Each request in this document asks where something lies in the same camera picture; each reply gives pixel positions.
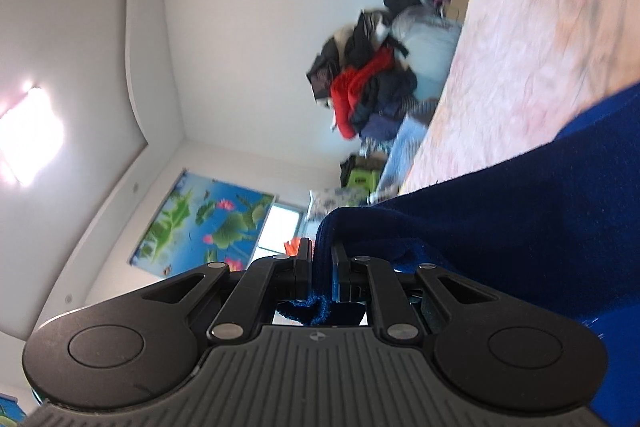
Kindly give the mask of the blue knit sweater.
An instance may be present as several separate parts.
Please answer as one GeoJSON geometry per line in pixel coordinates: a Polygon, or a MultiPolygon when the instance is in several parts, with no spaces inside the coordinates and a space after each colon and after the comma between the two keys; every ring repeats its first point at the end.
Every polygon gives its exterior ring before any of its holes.
{"type": "Polygon", "coordinates": [[[610,366],[592,407],[639,421],[639,90],[579,114],[556,138],[500,164],[382,204],[332,211],[314,243],[312,288],[283,315],[325,322],[334,245],[411,273],[433,263],[587,325],[610,366]]]}

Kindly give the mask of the pile of dark clothes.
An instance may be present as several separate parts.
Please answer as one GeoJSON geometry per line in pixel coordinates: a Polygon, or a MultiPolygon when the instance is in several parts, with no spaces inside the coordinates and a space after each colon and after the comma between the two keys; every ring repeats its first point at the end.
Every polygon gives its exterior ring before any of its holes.
{"type": "Polygon", "coordinates": [[[306,78],[345,140],[392,141],[409,109],[439,100],[469,0],[383,0],[326,40],[306,78]]]}

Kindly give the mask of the lotus print roller blind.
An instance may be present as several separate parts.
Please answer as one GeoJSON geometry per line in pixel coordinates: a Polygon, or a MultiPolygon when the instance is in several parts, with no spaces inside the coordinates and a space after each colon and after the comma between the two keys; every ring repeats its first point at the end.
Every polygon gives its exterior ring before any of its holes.
{"type": "Polygon", "coordinates": [[[275,200],[272,194],[183,171],[129,264],[163,279],[212,262],[242,271],[275,200]]]}

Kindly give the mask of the orange plastic bag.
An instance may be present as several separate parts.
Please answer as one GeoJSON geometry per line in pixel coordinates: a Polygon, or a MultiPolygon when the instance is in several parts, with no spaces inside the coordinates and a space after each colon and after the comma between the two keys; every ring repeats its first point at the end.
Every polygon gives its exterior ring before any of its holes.
{"type": "Polygon", "coordinates": [[[294,237],[284,244],[284,252],[288,257],[311,259],[314,255],[314,241],[309,237],[294,237]]]}

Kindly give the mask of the window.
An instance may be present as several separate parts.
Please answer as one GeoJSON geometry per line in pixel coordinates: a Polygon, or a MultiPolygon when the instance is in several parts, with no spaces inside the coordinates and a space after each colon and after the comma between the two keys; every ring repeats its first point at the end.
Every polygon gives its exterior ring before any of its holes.
{"type": "Polygon", "coordinates": [[[250,262],[263,257],[285,255],[285,244],[297,235],[304,212],[297,207],[273,204],[265,219],[250,262]]]}

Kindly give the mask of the ceiling light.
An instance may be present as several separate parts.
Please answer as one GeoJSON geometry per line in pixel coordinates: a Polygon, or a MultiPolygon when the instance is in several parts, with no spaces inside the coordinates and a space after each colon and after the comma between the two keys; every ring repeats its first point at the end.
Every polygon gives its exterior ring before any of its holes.
{"type": "Polygon", "coordinates": [[[49,93],[29,86],[1,115],[1,180],[29,187],[61,153],[65,127],[49,93]]]}

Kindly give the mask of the green box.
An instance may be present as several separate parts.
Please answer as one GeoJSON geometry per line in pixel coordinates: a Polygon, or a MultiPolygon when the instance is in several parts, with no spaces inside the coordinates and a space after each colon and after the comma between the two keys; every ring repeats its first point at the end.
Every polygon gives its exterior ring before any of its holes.
{"type": "Polygon", "coordinates": [[[349,173],[347,187],[359,187],[369,192],[374,192],[378,187],[378,182],[380,182],[380,176],[380,170],[354,168],[349,173]]]}

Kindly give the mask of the light blue folded blanket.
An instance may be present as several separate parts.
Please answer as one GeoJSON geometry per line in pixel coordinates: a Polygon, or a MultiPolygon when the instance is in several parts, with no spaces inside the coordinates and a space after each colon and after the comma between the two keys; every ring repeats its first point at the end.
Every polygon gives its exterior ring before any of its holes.
{"type": "Polygon", "coordinates": [[[426,114],[407,115],[400,125],[390,156],[382,171],[376,191],[384,193],[393,188],[399,191],[405,182],[413,159],[425,138],[431,118],[426,114]]]}

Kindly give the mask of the floral pillow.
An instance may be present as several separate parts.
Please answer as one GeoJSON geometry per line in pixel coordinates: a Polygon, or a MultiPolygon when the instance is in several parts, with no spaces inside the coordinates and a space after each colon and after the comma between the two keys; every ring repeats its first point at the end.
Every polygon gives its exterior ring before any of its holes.
{"type": "Polygon", "coordinates": [[[337,208],[358,207],[365,204],[369,192],[362,187],[333,187],[310,191],[307,208],[308,221],[321,221],[337,208]]]}

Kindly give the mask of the red garment on pile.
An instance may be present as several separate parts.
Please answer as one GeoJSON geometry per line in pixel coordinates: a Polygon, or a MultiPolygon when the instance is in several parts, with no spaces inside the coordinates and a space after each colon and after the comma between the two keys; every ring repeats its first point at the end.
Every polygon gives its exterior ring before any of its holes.
{"type": "Polygon", "coordinates": [[[366,83],[379,72],[388,72],[395,65],[394,51],[388,46],[378,49],[363,68],[348,66],[332,82],[330,88],[335,124],[345,140],[354,139],[357,132],[349,122],[366,83]]]}

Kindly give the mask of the clear plastic bag of bedding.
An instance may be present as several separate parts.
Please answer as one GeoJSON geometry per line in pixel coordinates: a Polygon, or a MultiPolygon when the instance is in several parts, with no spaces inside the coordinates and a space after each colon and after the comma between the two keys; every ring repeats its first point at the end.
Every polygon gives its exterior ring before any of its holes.
{"type": "Polygon", "coordinates": [[[462,25],[426,5],[410,6],[392,23],[392,36],[407,50],[398,60],[416,75],[419,101],[440,98],[449,76],[462,25]]]}

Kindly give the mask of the pink floral bed sheet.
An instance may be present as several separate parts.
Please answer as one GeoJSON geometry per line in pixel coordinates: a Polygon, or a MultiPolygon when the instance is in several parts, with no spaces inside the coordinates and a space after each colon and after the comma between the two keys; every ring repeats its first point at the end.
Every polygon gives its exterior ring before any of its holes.
{"type": "Polygon", "coordinates": [[[411,193],[551,142],[639,78],[639,0],[470,0],[411,193]]]}

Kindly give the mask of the cardboard box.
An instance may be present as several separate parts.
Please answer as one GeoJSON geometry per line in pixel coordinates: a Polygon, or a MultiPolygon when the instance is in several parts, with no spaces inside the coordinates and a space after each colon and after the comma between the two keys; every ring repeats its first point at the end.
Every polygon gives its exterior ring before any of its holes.
{"type": "Polygon", "coordinates": [[[444,5],[444,15],[450,20],[462,24],[465,20],[470,0],[450,0],[444,5]]]}

